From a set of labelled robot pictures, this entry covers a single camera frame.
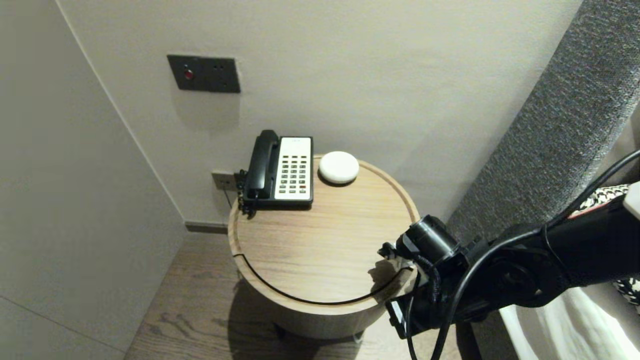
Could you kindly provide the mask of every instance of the baseboard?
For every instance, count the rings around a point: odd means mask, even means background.
[[[184,227],[190,233],[226,234],[227,225],[216,222],[185,221]]]

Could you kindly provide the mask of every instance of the white wall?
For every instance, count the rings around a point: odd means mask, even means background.
[[[183,237],[51,1],[0,1],[0,357],[124,356]]]
[[[228,207],[209,172],[246,168],[266,128],[379,166],[446,219],[580,5],[59,2],[183,217],[210,222]],[[177,90],[170,53],[235,57],[243,93]]]

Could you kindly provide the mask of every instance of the power outlet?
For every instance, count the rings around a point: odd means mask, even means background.
[[[234,176],[234,173],[214,170],[211,172],[211,176],[213,176],[213,182],[216,184],[216,189],[231,191],[237,190],[236,177]]]
[[[167,55],[166,58],[181,90],[240,92],[235,59],[184,55]]]

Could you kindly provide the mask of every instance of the red button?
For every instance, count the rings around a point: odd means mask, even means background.
[[[185,69],[184,71],[184,77],[187,80],[193,80],[193,78],[195,77],[195,75],[193,74],[193,71],[189,70],[189,69]]]

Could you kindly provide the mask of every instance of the black and white patterned fabric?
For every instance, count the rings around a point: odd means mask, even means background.
[[[595,206],[601,206],[613,199],[626,194],[629,191],[628,185],[609,186],[607,188],[599,188],[591,196],[585,200],[580,209],[573,213],[579,215],[583,211],[588,211]],[[637,277],[629,277],[613,282],[613,286],[622,294],[622,296],[636,307],[638,315],[640,315],[640,279]]]
[[[577,212],[580,213],[593,206],[604,205],[619,196],[625,195],[628,191],[629,185],[618,185],[599,188],[594,191],[591,196],[589,196],[589,198],[582,203],[582,205],[580,205],[580,208],[577,210]]]

